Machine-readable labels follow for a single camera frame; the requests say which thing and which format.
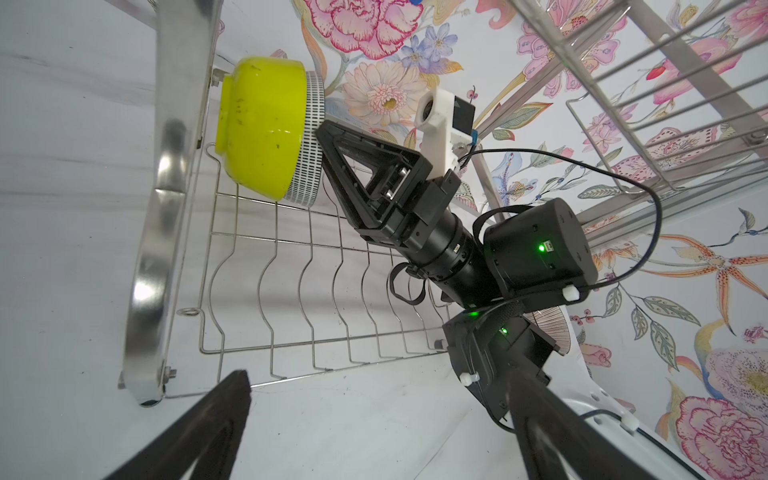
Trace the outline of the lime green bowl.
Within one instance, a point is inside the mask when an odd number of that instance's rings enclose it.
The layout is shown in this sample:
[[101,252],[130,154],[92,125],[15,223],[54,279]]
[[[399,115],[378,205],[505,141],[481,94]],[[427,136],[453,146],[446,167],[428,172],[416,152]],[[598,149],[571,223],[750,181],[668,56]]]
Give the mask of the lime green bowl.
[[248,57],[224,77],[215,151],[237,184],[284,198],[298,162],[307,91],[303,64],[284,58]]

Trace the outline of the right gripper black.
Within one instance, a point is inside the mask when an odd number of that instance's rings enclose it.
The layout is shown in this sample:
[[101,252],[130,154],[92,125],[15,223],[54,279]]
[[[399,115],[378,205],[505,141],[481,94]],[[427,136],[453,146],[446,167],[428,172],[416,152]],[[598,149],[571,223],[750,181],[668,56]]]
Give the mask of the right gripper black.
[[448,210],[456,174],[429,180],[432,165],[421,153],[343,123],[323,121],[315,138],[339,205],[365,241],[397,250],[405,270],[437,285],[486,283],[482,253]]

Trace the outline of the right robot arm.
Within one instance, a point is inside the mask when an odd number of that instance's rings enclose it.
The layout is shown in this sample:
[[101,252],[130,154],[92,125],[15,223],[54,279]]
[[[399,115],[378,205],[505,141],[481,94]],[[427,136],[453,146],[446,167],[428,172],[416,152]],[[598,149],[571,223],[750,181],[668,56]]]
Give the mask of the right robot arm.
[[601,287],[566,202],[498,207],[465,227],[448,208],[456,173],[433,178],[421,153],[333,121],[315,136],[349,224],[367,243],[402,255],[393,275],[433,283],[460,307],[443,327],[451,366],[514,436],[529,478],[699,477],[531,319]]

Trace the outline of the dark blue patterned bowl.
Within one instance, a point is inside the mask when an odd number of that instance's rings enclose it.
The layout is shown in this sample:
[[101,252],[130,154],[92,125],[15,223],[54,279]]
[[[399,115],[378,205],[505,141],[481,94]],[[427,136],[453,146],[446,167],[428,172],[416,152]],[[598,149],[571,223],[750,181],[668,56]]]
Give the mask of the dark blue patterned bowl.
[[315,131],[325,120],[323,79],[315,71],[306,72],[307,99],[304,131],[296,168],[284,199],[302,207],[316,201],[323,173],[323,152]]

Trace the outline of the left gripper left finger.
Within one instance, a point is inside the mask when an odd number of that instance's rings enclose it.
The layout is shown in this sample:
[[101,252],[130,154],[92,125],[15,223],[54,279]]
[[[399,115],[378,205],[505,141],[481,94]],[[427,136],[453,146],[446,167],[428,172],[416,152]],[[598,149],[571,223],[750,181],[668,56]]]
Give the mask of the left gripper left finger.
[[108,477],[228,479],[250,405],[248,374],[236,370]]

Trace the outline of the steel wire dish rack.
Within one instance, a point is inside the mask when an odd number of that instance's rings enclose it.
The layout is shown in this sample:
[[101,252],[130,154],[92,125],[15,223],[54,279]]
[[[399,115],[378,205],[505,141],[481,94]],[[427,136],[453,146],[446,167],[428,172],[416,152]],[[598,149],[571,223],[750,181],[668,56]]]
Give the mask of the steel wire dish rack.
[[248,57],[323,79],[325,120],[419,153],[420,99],[475,106],[449,203],[489,210],[567,201],[601,287],[589,320],[629,314],[653,364],[691,368],[703,323],[679,288],[705,278],[726,337],[764,254],[755,211],[714,243],[660,227],[767,177],[763,1],[125,1],[158,36],[155,182],[131,288],[119,387],[139,404],[205,394],[231,371],[256,387],[438,357],[460,307],[393,275],[402,255],[364,241],[323,169],[312,207],[237,184],[215,151],[222,82]]

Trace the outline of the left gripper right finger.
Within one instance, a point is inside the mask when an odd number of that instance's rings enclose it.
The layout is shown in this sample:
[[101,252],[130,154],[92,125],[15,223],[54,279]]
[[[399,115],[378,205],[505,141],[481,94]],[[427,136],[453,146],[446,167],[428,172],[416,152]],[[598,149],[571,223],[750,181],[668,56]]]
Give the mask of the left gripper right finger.
[[509,373],[509,411],[530,479],[651,477],[524,371]]

